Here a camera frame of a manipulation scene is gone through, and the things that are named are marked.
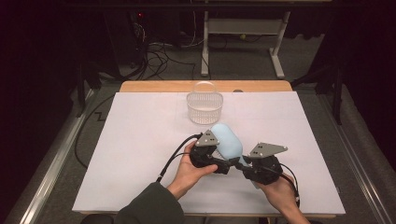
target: light blue object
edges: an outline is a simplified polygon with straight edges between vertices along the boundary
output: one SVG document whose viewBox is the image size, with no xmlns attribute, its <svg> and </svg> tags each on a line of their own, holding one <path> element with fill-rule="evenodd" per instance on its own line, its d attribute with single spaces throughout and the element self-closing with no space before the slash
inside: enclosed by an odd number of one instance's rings
<svg viewBox="0 0 396 224">
<path fill-rule="evenodd" d="M 244 166 L 248 166 L 242 157 L 242 143 L 233 131 L 231 131 L 230 127 L 226 124 L 218 123 L 213 125 L 210 131 L 212 131 L 219 140 L 217 151 L 223 159 L 230 160 L 239 157 L 239 162 Z"/>
</svg>

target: human hand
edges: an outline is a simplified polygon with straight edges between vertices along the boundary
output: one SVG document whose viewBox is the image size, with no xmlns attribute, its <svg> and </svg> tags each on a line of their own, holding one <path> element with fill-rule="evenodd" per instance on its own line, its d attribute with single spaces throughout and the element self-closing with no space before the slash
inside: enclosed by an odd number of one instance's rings
<svg viewBox="0 0 396 224">
<path fill-rule="evenodd" d="M 175 179 L 167 187 L 177 200 L 185 195 L 202 176 L 212 174 L 218 169 L 218 166 L 215 164 L 197 168 L 191 163 L 190 152 L 194 144 L 195 141 L 184 148 L 184 153 L 189 154 L 184 154 L 182 156 Z"/>
<path fill-rule="evenodd" d="M 283 175 L 294 182 L 290 175 Z M 257 185 L 264 191 L 268 202 L 277 209 L 290 224 L 309 223 L 297 206 L 294 190 L 289 181 L 280 177 L 276 182 L 269 185 L 260 183 L 257 183 Z"/>
</svg>

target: person's arm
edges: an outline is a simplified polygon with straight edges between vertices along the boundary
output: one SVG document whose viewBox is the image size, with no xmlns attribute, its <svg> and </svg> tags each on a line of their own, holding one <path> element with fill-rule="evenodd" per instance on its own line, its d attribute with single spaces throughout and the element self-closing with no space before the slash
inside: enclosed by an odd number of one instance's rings
<svg viewBox="0 0 396 224">
<path fill-rule="evenodd" d="M 116 224 L 168 224 L 182 223 L 184 212 L 178 203 L 183 195 L 191 189 L 198 180 L 215 172 L 217 165 L 196 168 L 190 160 L 191 148 L 195 142 L 184 149 L 177 174 L 172 183 L 164 188 L 159 182 L 150 184 L 130 204 L 122 208 L 116 216 Z"/>
<path fill-rule="evenodd" d="M 286 179 L 280 177 L 272 184 L 257 183 L 257 185 L 264 191 L 268 202 L 285 217 L 289 224 L 309 224 L 309 221 L 297 206 L 292 186 Z"/>
</svg>

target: white table surface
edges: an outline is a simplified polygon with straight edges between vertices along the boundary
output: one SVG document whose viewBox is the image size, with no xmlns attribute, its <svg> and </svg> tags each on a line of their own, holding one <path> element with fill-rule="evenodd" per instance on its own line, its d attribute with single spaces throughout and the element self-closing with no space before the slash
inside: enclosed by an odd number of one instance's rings
<svg viewBox="0 0 396 224">
<path fill-rule="evenodd" d="M 239 137 L 245 155 L 258 142 L 289 148 L 276 156 L 297 176 L 303 213 L 345 213 L 296 92 L 222 94 L 224 104 L 219 122 L 230 126 Z M 186 92 L 116 94 L 73 211 L 118 212 L 157 179 L 169 157 L 187 137 L 211 127 L 189 120 L 186 95 Z M 162 180 L 165 187 L 173 180 L 178 162 L 179 158 L 168 168 Z M 203 177 L 179 202 L 186 214 L 278 214 L 264 193 L 234 167 L 227 175 Z"/>
</svg>

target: dark sleeve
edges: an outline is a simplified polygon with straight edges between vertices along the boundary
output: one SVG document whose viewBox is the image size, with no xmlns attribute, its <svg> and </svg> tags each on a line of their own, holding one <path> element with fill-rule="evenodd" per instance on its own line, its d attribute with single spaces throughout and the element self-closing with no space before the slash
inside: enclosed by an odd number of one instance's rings
<svg viewBox="0 0 396 224">
<path fill-rule="evenodd" d="M 116 224 L 179 224 L 183 221 L 180 203 L 158 182 L 148 185 L 116 216 Z"/>
</svg>

